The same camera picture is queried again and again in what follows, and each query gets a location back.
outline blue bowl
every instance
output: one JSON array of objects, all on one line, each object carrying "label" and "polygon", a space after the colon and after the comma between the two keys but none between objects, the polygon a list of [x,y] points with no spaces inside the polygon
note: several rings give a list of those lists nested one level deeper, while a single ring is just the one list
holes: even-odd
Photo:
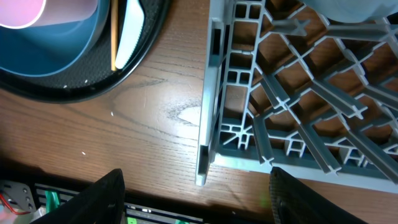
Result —
[{"label": "blue bowl", "polygon": [[94,14],[79,22],[26,29],[0,27],[0,69],[26,77],[45,77],[67,69],[101,35],[109,0],[99,0]]}]

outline red wire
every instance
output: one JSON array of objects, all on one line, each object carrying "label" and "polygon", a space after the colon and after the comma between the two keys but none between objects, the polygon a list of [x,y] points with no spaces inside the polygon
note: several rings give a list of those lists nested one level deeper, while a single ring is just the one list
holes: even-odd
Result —
[{"label": "red wire", "polygon": [[7,200],[2,196],[2,194],[0,194],[0,200],[2,202],[2,204],[7,207],[13,214],[15,215],[26,215],[29,214],[30,212],[17,212],[15,211],[7,202]]}]

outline gray dish rack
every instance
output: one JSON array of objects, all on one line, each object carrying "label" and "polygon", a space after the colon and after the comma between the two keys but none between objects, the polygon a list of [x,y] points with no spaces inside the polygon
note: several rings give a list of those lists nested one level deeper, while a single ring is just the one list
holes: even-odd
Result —
[{"label": "gray dish rack", "polygon": [[[275,16],[270,3],[210,1],[196,184],[205,184],[210,164],[263,173],[277,166],[296,178],[398,193],[398,94],[391,88],[398,70],[390,69],[374,81],[371,77],[377,71],[370,72],[364,65],[381,48],[388,47],[398,58],[398,25],[386,17],[342,24],[315,12],[317,18],[297,19],[309,10],[300,3]],[[322,22],[325,31],[305,47],[294,44],[295,37],[308,36],[308,25],[314,19]],[[235,27],[251,25],[256,28],[246,35],[249,40],[236,44]],[[290,51],[290,57],[279,63],[267,61],[259,50],[262,42],[275,36],[283,44],[268,51]],[[347,40],[367,44],[353,50],[347,47]],[[319,72],[313,69],[309,55],[325,42],[333,42],[343,58]],[[278,75],[293,66],[300,66],[308,80],[287,91]],[[348,93],[331,84],[333,77],[347,71],[359,80],[359,91]],[[253,109],[258,108],[252,100],[255,91],[263,92],[269,104],[263,110]],[[297,107],[307,94],[327,105],[311,116],[300,115]],[[364,99],[375,109],[369,111]],[[238,115],[230,113],[231,102],[237,101],[241,105]],[[293,119],[294,128],[268,125],[270,118],[281,114]],[[324,136],[316,125],[332,120],[343,131]],[[367,130],[382,127],[391,129],[382,143],[367,136]],[[276,141],[282,146],[275,148]]]}]

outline black tray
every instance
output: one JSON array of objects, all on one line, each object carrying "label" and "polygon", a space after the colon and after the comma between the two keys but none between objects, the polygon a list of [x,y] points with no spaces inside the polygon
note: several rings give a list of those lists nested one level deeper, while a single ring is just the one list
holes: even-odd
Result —
[{"label": "black tray", "polygon": [[[127,1],[119,2],[119,30],[122,31]],[[0,70],[0,88],[47,103],[75,103],[110,91],[134,71],[153,46],[165,21],[170,0],[141,0],[141,6],[145,14],[144,27],[136,49],[123,70],[111,71],[111,23],[108,16],[95,46],[70,68],[41,78],[22,77]]]}]

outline wooden table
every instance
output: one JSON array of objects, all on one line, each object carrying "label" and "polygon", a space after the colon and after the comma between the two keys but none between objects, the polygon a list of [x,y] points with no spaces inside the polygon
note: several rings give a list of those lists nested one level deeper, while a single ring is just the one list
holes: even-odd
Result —
[{"label": "wooden table", "polygon": [[[0,157],[96,181],[122,168],[128,190],[270,219],[269,175],[211,166],[195,185],[209,1],[174,1],[146,59],[94,100],[50,105],[0,91]],[[369,223],[395,223],[398,195],[303,180]]]}]

